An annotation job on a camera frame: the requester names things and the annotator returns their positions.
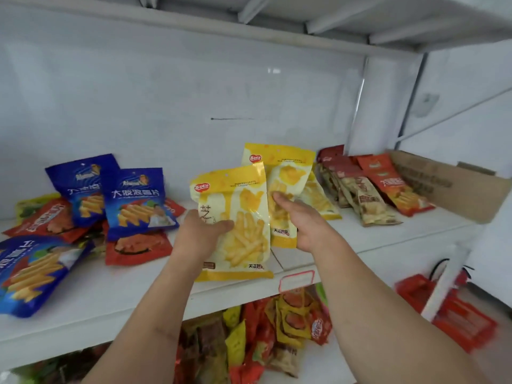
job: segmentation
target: cardboard box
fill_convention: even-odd
[[[479,224],[489,223],[512,187],[511,179],[388,151],[403,179],[432,203]]]

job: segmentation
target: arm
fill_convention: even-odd
[[[318,212],[273,196],[299,230],[299,249],[314,257],[339,347],[359,383],[488,382],[464,350],[384,284]]]
[[[232,221],[206,225],[196,210],[188,213],[169,260],[83,384],[173,382],[190,290],[217,238],[232,228]]]

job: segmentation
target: hand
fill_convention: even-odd
[[[215,250],[221,234],[229,232],[233,226],[234,222],[230,220],[207,224],[199,217],[197,210],[190,210],[174,240],[174,251],[201,263],[202,266],[203,261]]]
[[[312,252],[322,237],[332,230],[319,212],[301,201],[291,201],[279,191],[272,193],[274,201],[290,214],[293,225],[297,226],[297,248]]]

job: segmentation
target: floor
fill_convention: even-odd
[[[459,291],[458,297],[498,323],[495,338],[471,356],[493,384],[512,384],[512,309],[473,285]]]

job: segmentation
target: blue snack bag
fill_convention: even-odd
[[[114,155],[105,154],[57,164],[46,168],[46,173],[55,189],[71,203],[75,226],[88,228],[105,219],[101,171],[118,169]]]
[[[179,226],[165,207],[162,168],[102,171],[101,182],[110,227],[109,241]]]
[[[0,242],[0,314],[31,316],[71,267],[93,248],[55,236],[23,235]]]

